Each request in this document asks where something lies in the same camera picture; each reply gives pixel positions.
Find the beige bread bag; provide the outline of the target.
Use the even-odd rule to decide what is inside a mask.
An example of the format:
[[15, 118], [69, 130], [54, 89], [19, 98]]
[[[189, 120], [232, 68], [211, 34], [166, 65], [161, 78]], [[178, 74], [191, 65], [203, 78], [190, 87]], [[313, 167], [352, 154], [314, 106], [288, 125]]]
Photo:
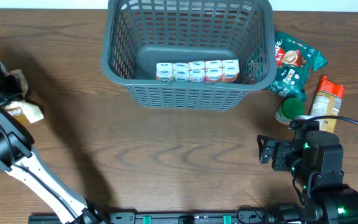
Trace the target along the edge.
[[[19, 96], [25, 97], [29, 90], [29, 85], [22, 70], [13, 70], [9, 72], [9, 75], [13, 75], [13, 77], [20, 83], [22, 93]], [[26, 100], [14, 100], [5, 106], [4, 109], [24, 126], [44, 119], [44, 114], [41, 109]]]

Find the green lidded jar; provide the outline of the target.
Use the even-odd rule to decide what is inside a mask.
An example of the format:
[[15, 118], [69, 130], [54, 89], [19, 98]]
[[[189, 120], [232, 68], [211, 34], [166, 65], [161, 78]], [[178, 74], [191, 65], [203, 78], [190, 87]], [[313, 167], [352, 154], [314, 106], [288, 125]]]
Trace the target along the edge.
[[289, 125], [291, 120], [305, 112], [304, 103], [298, 98], [286, 99], [275, 113], [276, 120], [283, 125]]

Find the red orange pasta packet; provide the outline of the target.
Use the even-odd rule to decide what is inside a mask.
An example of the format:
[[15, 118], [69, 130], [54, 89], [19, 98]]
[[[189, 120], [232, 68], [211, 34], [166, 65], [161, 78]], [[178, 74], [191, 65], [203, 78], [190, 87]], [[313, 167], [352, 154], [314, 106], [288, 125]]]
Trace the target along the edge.
[[346, 92], [346, 87], [323, 76], [318, 85], [310, 116], [337, 116]]

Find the green coffee sachet bag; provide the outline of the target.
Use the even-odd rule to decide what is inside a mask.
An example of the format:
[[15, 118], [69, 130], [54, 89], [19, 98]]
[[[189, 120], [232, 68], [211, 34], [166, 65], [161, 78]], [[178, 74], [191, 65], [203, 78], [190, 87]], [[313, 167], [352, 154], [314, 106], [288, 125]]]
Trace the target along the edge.
[[309, 76], [328, 61], [316, 48], [284, 32], [275, 33], [277, 73], [268, 90], [284, 98], [306, 101], [304, 87]]

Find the yoghurt cup multipack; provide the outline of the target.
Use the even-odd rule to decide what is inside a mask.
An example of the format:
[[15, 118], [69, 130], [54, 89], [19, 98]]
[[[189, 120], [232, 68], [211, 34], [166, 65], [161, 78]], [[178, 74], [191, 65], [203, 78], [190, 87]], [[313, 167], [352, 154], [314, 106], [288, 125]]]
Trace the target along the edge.
[[240, 73], [238, 59], [156, 64], [156, 79], [165, 82], [232, 83]]

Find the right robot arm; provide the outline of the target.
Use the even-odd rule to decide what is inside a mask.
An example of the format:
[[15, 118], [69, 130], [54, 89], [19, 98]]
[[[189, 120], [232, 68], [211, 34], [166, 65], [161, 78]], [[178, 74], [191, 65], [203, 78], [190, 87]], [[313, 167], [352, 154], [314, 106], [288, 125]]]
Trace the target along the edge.
[[259, 161], [289, 172], [299, 205], [278, 205], [264, 223], [358, 223], [358, 191], [344, 184], [344, 150], [318, 121], [294, 120], [291, 141], [259, 135]]

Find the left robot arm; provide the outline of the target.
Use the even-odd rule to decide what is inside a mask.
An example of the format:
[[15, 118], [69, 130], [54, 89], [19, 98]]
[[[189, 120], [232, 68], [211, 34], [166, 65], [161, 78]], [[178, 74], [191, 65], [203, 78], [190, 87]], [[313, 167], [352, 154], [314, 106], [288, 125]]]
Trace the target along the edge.
[[[7, 91], [1, 90], [0, 98]], [[34, 139], [0, 104], [0, 170], [21, 181], [57, 215], [61, 223], [108, 223], [104, 212], [72, 191], [40, 159]]]

